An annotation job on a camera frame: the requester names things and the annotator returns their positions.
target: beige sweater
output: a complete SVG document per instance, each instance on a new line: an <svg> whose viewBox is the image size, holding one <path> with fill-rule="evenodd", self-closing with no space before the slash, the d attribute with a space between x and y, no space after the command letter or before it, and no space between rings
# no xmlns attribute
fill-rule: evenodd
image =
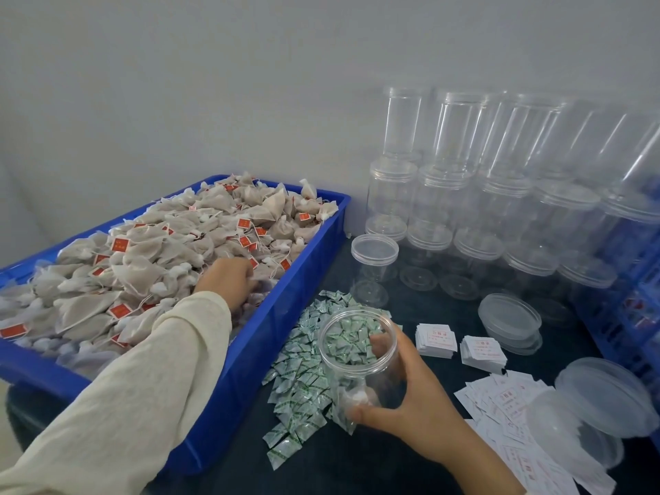
<svg viewBox="0 0 660 495"><path fill-rule="evenodd" d="M140 493L207 404L231 328L219 295L181 300L0 474L0 494Z"/></svg>

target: pile of tea bags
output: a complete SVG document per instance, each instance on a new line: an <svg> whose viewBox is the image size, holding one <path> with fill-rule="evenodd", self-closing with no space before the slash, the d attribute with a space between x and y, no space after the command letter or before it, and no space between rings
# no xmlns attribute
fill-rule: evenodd
<svg viewBox="0 0 660 495"><path fill-rule="evenodd" d="M217 258L245 257L262 288L232 319L233 340L338 210L301 184L298 194L232 175L160 199L108 233L74 240L55 264L37 263L27 284L0 291L0 337L91 379L143 341Z"/></svg>
<svg viewBox="0 0 660 495"><path fill-rule="evenodd" d="M289 334L285 346L261 382L266 385L274 381L268 402L275 404L274 412L279 423L263 436L270 449L268 459L273 470L301 449L302 443L312 434L326 425L326 418L349 434L353 434L355 430L355 424L347 422L337 406L339 396L331 393L325 367L321 364L317 332L333 314L359 304L351 294L341 291L322 290L319 296L326 297L327 300L316 299L302 311L298 324ZM391 317L388 311L381 312ZM329 337L329 354L335 359L345 355L347 364L367 364L375 361L369 336L381 332L378 322L365 320L363 323L356 323L354 320L349 321L348 325L350 326L342 325L343 329L338 330L335 337Z"/></svg>

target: jar rim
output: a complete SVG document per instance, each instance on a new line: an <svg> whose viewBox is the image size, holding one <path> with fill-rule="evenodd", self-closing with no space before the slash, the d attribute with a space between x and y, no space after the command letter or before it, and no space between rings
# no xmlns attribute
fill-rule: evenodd
<svg viewBox="0 0 660 495"><path fill-rule="evenodd" d="M346 319L352 316L367 316L375 319L380 323L380 326L385 330L385 332L389 333L390 337L392 338L392 345L387 350L387 352L373 363L368 363L366 365L347 365L339 363L326 351L326 347L323 341L325 340L326 333L330 327L335 323L340 322L342 319ZM381 314L378 309L365 306L346 307L332 315L323 326L323 328L319 330L317 347L321 353L321 360L323 363L325 363L335 372L342 372L352 377L366 377L367 375L376 374L384 370L392 357L394 357L397 352L397 332L394 322L387 316Z"/></svg>

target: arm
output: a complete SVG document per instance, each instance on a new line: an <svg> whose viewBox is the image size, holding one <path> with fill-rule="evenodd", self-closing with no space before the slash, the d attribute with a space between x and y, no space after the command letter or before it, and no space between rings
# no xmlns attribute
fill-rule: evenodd
<svg viewBox="0 0 660 495"><path fill-rule="evenodd" d="M230 307L240 306L253 286L246 279L252 267L235 260L217 261L193 296L158 318L145 341L108 366L0 474L0 492L139 493L186 437L215 388L227 353Z"/></svg>
<svg viewBox="0 0 660 495"><path fill-rule="evenodd" d="M376 355L387 343L372 336ZM466 495L522 495L524 487L491 447L468 426L410 339L397 330L399 372L407 391L399 408L351 408L351 420L399 437L425 458L443 464Z"/></svg>

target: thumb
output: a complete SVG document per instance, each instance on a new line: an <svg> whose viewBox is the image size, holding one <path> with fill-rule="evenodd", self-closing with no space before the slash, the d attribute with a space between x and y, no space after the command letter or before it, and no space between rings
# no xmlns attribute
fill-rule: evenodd
<svg viewBox="0 0 660 495"><path fill-rule="evenodd" d="M356 405L346 411L346 416L357 424L398 436L400 420L398 420L396 410L370 405Z"/></svg>

